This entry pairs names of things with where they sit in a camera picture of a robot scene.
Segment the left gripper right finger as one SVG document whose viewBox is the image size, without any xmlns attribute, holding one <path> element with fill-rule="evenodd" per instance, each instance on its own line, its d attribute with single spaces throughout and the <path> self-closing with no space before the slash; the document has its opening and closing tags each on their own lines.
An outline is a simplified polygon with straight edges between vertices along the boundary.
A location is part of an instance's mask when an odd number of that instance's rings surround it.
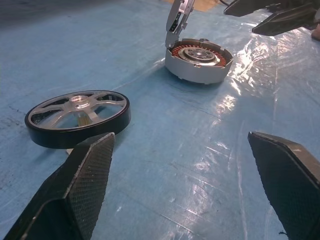
<svg viewBox="0 0 320 240">
<path fill-rule="evenodd" d="M 251 131 L 248 142 L 289 240 L 320 240 L 320 161 L 294 141 Z"/>
</svg>

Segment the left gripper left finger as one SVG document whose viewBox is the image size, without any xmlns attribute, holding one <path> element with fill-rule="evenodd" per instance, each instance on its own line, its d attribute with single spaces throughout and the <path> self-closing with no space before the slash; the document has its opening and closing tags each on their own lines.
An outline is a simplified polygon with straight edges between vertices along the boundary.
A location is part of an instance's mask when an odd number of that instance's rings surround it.
<svg viewBox="0 0 320 240">
<path fill-rule="evenodd" d="M 105 198 L 114 146 L 113 132 L 77 144 L 4 240 L 90 240 Z"/>
</svg>

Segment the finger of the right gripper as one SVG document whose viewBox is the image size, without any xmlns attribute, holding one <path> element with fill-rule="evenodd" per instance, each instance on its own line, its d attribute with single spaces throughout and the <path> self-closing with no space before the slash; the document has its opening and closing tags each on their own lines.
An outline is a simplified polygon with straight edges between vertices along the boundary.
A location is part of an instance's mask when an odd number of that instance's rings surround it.
<svg viewBox="0 0 320 240">
<path fill-rule="evenodd" d="M 288 9 L 302 6 L 309 1 L 310 0 L 233 0 L 225 8 L 223 13 L 229 16 L 242 17 L 270 6 Z"/>
<path fill-rule="evenodd" d="M 267 7 L 272 14 L 252 28 L 262 36 L 276 36 L 298 28 L 315 30 L 320 24 L 320 2 L 282 2 Z"/>
</svg>

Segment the black rimmed silver spoked rotor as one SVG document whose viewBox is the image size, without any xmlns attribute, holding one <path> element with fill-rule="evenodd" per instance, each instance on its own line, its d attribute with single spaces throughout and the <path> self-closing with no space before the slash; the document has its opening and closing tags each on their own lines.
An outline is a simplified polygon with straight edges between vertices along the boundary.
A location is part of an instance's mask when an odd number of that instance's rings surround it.
<svg viewBox="0 0 320 240">
<path fill-rule="evenodd" d="M 56 96 L 33 107 L 24 118 L 32 141 L 50 149 L 72 149 L 93 136 L 117 135 L 130 121 L 130 100 L 111 90 Z"/>
</svg>

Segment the silver motor stator housing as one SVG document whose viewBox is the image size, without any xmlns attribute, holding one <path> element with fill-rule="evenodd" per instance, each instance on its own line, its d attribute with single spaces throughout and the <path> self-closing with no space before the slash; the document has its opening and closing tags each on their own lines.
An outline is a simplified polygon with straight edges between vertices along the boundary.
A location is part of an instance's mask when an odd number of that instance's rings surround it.
<svg viewBox="0 0 320 240">
<path fill-rule="evenodd" d="M 226 78 L 233 55 L 205 38 L 183 38 L 165 53 L 165 67 L 179 79 L 198 84 L 217 84 Z"/>
</svg>

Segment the blue table mat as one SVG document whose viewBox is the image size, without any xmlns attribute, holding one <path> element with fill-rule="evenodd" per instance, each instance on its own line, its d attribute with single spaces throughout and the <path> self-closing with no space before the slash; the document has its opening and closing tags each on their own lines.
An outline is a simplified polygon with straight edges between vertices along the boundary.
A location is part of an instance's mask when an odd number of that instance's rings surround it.
<svg viewBox="0 0 320 240">
<path fill-rule="evenodd" d="M 320 41 L 305 28 L 262 36 L 269 14 L 194 10 L 187 38 L 229 50 L 218 85 L 164 64 L 164 0 L 0 0 L 0 240 L 67 158 L 24 123 L 39 103 L 85 90 L 130 100 L 92 240 L 288 240 L 265 195 L 251 131 L 320 160 Z"/>
</svg>

